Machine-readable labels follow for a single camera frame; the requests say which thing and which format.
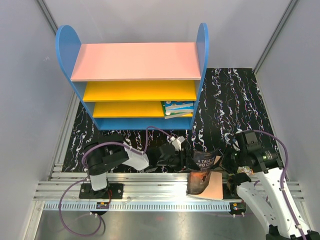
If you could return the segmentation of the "aluminium rail frame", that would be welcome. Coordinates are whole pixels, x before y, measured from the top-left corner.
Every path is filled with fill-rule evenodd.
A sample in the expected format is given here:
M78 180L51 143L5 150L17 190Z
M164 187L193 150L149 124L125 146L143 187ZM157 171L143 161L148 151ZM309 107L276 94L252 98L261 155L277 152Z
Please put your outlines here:
M159 147L170 140L168 132L157 127L146 132L120 130L124 140L134 149ZM280 148L268 132L258 130L264 147ZM98 202L80 199L87 173L63 172L65 156L54 163L47 179L41 180L32 201L32 212L26 240L263 240L266 232L246 204L245 212L169 212L169 211L82 211L45 210L45 202ZM123 184L122 199L112 202L225 202L240 199L208 200L187 195L189 171L178 172L169 167L137 171L119 165L106 176L111 184Z

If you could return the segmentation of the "colourful wooden bookshelf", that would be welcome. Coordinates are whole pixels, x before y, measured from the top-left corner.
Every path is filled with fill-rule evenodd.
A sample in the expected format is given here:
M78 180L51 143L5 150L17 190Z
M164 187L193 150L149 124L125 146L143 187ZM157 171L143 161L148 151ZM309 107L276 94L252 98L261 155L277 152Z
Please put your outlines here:
M205 23L194 42L82 43L70 25L55 36L60 68L100 131L191 129L196 110L170 117L163 103L198 106L209 45Z

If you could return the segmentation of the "green coin book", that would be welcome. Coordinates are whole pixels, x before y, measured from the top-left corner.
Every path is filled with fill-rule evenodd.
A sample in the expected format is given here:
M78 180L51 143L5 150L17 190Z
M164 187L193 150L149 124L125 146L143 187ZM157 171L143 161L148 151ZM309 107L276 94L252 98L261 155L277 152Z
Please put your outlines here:
M187 112L183 112L183 113L172 113L172 114L165 114L165 101L161 102L162 105L162 110L163 110L163 114L164 114L164 118L165 119L172 119L172 118L179 118L179 117L185 117L185 118L190 118L193 116L193 112L191 113L187 113Z

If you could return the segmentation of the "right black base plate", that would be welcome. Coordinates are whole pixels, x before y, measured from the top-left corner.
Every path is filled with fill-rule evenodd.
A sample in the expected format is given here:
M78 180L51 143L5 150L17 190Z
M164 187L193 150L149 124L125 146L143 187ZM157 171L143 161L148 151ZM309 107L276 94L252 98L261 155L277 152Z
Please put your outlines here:
M240 199L238 195L238 187L246 180L244 173L238 173L227 177L223 183L223 198L224 199Z

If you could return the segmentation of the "right small circuit board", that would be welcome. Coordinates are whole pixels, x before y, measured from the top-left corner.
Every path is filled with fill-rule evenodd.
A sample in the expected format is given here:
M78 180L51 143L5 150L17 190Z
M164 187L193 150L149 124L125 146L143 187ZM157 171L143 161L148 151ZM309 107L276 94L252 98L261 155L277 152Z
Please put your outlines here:
M230 203L230 209L232 212L245 213L247 205L245 202L233 202Z

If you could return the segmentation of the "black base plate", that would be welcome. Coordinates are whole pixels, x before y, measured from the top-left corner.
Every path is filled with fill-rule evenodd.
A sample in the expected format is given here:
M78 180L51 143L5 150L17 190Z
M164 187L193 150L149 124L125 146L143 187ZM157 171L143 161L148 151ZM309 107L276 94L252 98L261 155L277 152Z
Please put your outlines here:
M83 183L80 187L80 199L109 199L121 200L123 198L124 185L121 183L110 183L107 188L94 191L90 183Z
M238 195L238 187L246 180L244 173L238 173L227 177L223 183L223 198L224 199L240 199Z

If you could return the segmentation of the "small circuit board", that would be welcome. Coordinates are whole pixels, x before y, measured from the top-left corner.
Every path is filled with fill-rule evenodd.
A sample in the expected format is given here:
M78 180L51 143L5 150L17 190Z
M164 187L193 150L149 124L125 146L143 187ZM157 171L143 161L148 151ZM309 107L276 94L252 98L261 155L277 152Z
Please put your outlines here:
M110 208L110 203L109 202L97 202L96 203L96 208L97 209L109 209Z
M245 213L247 205L245 202L233 202L230 203L230 209L232 212Z

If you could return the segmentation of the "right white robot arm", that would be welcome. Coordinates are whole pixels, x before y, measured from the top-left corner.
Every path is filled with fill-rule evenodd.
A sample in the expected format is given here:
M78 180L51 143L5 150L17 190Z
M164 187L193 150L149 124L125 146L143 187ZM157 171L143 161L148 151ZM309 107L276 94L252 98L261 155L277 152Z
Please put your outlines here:
M230 176L226 192L241 198L264 228L267 240L318 240L300 214L286 181L289 161L282 161L272 148L264 148L258 130L234 135L220 159Z

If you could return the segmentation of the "black marble pattern mat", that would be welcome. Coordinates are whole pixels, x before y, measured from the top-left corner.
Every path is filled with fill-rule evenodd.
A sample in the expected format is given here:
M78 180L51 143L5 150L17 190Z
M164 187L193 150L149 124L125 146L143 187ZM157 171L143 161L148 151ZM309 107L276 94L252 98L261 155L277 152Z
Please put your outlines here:
M81 173L84 147L91 141L110 135L99 131L81 103L71 129L63 161L65 173ZM221 155L241 130L261 130L272 134L272 124L263 102L254 72L250 68L209 68L190 130L170 130L171 136L185 137L188 166L193 165L194 151L217 151Z

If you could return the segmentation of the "dark tale of two cities book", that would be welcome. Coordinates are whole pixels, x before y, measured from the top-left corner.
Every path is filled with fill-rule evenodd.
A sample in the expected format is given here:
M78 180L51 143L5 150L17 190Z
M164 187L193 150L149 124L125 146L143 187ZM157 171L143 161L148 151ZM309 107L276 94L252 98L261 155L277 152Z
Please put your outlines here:
M194 151L193 154L199 154L197 165L200 170L188 170L187 190L188 196L220 201L223 199L223 176L216 171L220 164L220 151Z

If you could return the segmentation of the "green 65-storey treehouse book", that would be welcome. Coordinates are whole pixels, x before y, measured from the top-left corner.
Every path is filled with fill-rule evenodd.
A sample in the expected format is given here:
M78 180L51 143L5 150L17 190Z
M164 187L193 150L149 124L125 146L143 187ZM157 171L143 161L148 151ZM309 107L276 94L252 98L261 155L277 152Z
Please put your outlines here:
M245 173L248 176L252 176L254 174L254 171L249 166L239 166L237 169L237 173Z

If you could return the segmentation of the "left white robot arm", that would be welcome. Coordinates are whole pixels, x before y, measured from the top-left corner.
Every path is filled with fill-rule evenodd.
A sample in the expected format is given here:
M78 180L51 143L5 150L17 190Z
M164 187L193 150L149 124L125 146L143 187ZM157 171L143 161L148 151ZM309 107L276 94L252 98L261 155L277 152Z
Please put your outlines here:
M170 137L168 143L143 151L128 145L120 134L96 140L84 147L82 165L87 169L90 183L81 185L80 199L106 199L123 189L122 184L110 184L107 172L120 165L137 171L152 171L159 167L183 168L187 165L186 139Z

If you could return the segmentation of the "blue 130-storey treehouse book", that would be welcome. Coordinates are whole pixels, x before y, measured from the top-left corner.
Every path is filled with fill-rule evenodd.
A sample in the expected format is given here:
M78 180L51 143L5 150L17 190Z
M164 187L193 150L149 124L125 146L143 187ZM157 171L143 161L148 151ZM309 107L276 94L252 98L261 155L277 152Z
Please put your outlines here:
M168 110L190 108L194 106L193 101L164 101L163 103Z

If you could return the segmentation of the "blue 26-storey treehouse book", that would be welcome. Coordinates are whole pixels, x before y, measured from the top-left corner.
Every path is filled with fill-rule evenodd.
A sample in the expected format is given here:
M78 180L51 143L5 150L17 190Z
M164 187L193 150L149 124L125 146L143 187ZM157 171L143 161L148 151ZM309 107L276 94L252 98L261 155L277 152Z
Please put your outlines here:
M193 107L181 107L181 108L173 108L173 109L164 109L166 115L169 114L179 114L179 113L192 113L194 111Z

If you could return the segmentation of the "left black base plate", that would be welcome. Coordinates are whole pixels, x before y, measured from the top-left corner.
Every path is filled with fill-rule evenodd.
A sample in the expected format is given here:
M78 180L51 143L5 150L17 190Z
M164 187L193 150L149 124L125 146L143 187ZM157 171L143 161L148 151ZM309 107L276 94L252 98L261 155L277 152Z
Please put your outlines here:
M107 188L94 191L90 183L83 183L80 187L80 199L109 199L121 200L123 198L124 185L121 183L110 183Z

